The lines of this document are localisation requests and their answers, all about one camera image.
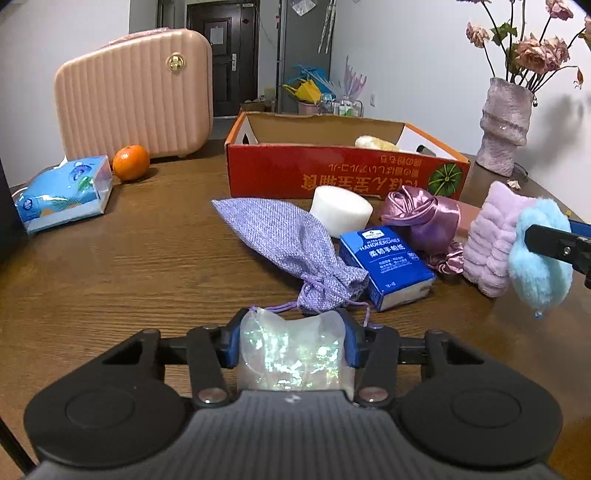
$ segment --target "orange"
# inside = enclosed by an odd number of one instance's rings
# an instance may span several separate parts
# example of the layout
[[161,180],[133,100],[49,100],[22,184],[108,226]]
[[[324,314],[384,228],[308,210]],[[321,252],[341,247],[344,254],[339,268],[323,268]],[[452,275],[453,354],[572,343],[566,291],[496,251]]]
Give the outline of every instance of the orange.
[[113,173],[122,181],[140,179],[149,167],[150,155],[141,145],[124,147],[113,157]]

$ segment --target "blue fluffy scrunchie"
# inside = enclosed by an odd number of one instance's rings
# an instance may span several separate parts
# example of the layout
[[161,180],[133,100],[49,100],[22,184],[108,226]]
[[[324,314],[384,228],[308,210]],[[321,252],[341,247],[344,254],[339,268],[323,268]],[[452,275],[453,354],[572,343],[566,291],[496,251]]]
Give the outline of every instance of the blue fluffy scrunchie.
[[517,295],[538,313],[564,300],[573,282],[573,267],[529,251],[525,231],[534,224],[570,232],[570,223],[550,199],[538,200],[523,210],[517,221],[517,239],[509,254],[509,276]]

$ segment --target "pink suitcase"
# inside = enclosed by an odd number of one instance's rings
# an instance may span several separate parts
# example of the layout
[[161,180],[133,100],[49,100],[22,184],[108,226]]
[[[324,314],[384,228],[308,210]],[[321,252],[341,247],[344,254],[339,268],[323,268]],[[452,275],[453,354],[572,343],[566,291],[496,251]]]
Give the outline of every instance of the pink suitcase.
[[55,94],[68,160],[135,144],[183,157],[212,130],[212,48],[185,28],[128,35],[63,64]]

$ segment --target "white foam cylinder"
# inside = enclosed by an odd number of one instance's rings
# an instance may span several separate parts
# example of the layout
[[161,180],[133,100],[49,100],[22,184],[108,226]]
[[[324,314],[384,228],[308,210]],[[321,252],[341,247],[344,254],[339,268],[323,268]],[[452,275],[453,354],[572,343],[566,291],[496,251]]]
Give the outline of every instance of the white foam cylinder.
[[362,196],[349,190],[322,185],[314,191],[310,213],[336,238],[346,232],[363,230],[374,208]]

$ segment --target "table surface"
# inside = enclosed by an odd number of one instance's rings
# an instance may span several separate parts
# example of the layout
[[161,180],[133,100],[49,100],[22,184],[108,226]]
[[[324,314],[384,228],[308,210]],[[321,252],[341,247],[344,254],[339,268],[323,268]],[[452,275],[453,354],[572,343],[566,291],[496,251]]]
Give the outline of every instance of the table surface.
[[[482,205],[495,179],[473,165],[462,200]],[[521,184],[523,194],[550,196],[531,180]],[[210,200],[228,196],[223,144],[211,141],[190,159],[154,164],[143,181],[116,185],[104,216],[36,235],[2,267],[0,415],[29,452],[22,414],[33,395],[133,333],[155,327],[179,336],[225,323],[244,306],[297,297],[301,282],[218,217]],[[352,313],[361,320],[364,309]],[[463,279],[438,280],[426,299],[372,319],[403,336],[448,330],[546,387],[564,415],[550,463],[583,480],[591,478],[590,313],[591,294],[575,273],[568,298],[541,320],[515,293],[492,301]],[[186,367],[168,368],[166,380],[189,393]],[[419,367],[404,367],[400,393],[419,382]],[[0,452],[0,478],[19,477]]]

